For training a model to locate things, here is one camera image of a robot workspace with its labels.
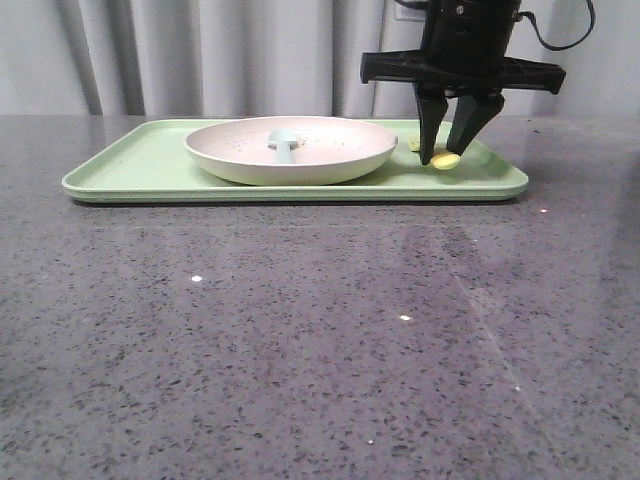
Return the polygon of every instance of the spoon handle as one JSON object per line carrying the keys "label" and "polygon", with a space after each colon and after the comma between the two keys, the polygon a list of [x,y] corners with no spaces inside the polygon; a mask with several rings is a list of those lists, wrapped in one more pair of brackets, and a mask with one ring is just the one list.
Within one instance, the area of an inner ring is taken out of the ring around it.
{"label": "spoon handle", "polygon": [[278,142],[276,144],[276,163],[293,163],[291,146],[287,142]]}

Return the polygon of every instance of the tray rim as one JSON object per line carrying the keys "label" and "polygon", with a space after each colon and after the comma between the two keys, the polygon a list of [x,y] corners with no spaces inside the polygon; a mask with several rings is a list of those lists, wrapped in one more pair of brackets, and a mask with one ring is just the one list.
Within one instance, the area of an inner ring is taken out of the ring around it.
{"label": "tray rim", "polygon": [[[89,159],[82,162],[62,178],[61,184],[67,194],[73,199],[84,203],[182,203],[182,202],[302,202],[302,201],[501,201],[514,198],[524,192],[529,182],[528,176],[519,168],[509,163],[502,156],[494,152],[478,140],[475,143],[489,152],[492,152],[520,177],[520,183],[509,186],[476,185],[473,187],[458,186],[456,188],[442,188],[433,190],[423,187],[411,187],[402,185],[311,185],[311,186],[252,186],[229,185],[200,187],[194,190],[145,188],[132,191],[130,188],[95,188],[83,187],[72,183],[74,176],[82,173],[89,165],[100,160],[107,152],[116,150],[126,144],[131,137],[136,137],[145,130],[157,130],[167,125],[186,124],[189,122],[202,123],[203,127],[216,123],[240,120],[240,118],[168,118],[150,120],[133,128],[113,143],[102,148]],[[378,125],[388,123],[415,123],[415,119],[353,119],[371,122]],[[449,122],[443,122],[443,126],[450,128]]]}

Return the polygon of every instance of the wall outlet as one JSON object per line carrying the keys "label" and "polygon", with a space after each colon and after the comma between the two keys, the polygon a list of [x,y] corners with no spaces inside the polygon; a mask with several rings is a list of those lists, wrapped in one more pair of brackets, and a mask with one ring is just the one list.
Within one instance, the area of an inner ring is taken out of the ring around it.
{"label": "wall outlet", "polygon": [[394,16],[396,20],[400,21],[424,22],[425,12],[424,10],[414,10],[413,8],[407,8],[396,3]]}

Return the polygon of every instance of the cable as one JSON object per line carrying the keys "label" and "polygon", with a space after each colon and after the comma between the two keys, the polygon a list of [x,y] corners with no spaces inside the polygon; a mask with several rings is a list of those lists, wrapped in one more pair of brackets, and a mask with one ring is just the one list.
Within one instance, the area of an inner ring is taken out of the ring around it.
{"label": "cable", "polygon": [[551,45],[545,42],[542,39],[542,36],[540,35],[540,30],[538,29],[538,22],[536,21],[535,14],[533,12],[520,12],[519,15],[520,15],[520,19],[522,19],[522,17],[526,17],[529,19],[529,21],[531,22],[531,25],[533,25],[533,29],[535,30],[536,35],[538,36],[538,40],[540,40],[540,43],[542,44],[542,46],[544,46],[544,48],[546,48],[547,50],[551,50],[552,52],[561,52],[562,50],[568,50],[584,42],[587,39],[587,37],[591,35],[591,32],[593,31],[593,27],[595,27],[596,25],[596,9],[593,6],[593,0],[585,0],[585,1],[587,2],[587,8],[589,9],[589,17],[590,17],[589,29],[587,30],[587,33],[585,33],[582,36],[582,38],[580,38],[580,40],[578,40],[577,42],[573,42],[570,45],[556,46],[556,45]]}

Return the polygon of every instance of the gray curtain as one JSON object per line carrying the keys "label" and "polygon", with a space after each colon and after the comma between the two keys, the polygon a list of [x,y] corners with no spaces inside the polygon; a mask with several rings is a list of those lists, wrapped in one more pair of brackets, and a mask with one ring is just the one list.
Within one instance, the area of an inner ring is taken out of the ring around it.
{"label": "gray curtain", "polygon": [[[517,25],[509,54],[560,63],[558,97],[507,92],[505,114],[640,112],[640,2],[596,0],[587,43],[547,54]],[[416,48],[392,0],[2,0],[0,113],[412,117],[410,86],[362,85],[364,51]],[[543,34],[580,36],[583,0],[524,0]]]}

